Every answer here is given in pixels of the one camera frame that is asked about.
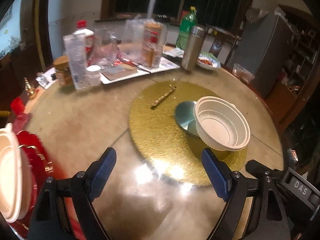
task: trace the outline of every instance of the white bottle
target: white bottle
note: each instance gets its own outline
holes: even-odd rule
[[[87,52],[88,66],[90,66],[92,65],[92,62],[93,62],[94,32],[86,28],[87,28],[86,20],[77,21],[77,30],[73,34],[85,35],[85,50]]]

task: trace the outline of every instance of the table surface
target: table surface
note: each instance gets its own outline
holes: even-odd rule
[[[272,169],[283,169],[276,128],[260,99],[224,69],[192,73],[177,69],[109,85],[75,91],[56,82],[26,109],[33,116],[26,130],[38,133],[66,176],[86,170],[107,147],[117,152],[117,162],[101,197],[93,206],[112,239],[207,239],[225,203],[210,187],[168,184],[146,171],[129,131],[133,99],[155,82],[180,80],[201,85],[236,105],[251,130],[247,158]],[[251,177],[243,166],[240,171]],[[244,207],[234,239],[239,239],[249,214]]]

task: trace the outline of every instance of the bowl of food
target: bowl of food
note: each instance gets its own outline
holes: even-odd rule
[[[201,52],[198,56],[197,65],[201,68],[214,70],[221,68],[220,62],[212,53]]]

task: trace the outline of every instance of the white tube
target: white tube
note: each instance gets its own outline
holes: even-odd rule
[[[151,19],[155,8],[156,0],[150,0],[148,5],[147,19]]]

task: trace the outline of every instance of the screw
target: screw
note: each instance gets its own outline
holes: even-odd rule
[[[84,171],[79,171],[77,174],[76,174],[77,178],[83,178],[85,176],[85,172]]]
[[[266,181],[267,182],[271,182],[271,177],[270,176],[266,176]]]
[[[47,182],[47,183],[51,183],[51,182],[53,182],[53,177],[47,177],[46,179],[45,179],[45,181]]]
[[[233,171],[232,172],[232,176],[236,177],[236,178],[240,178],[241,173],[239,171]]]

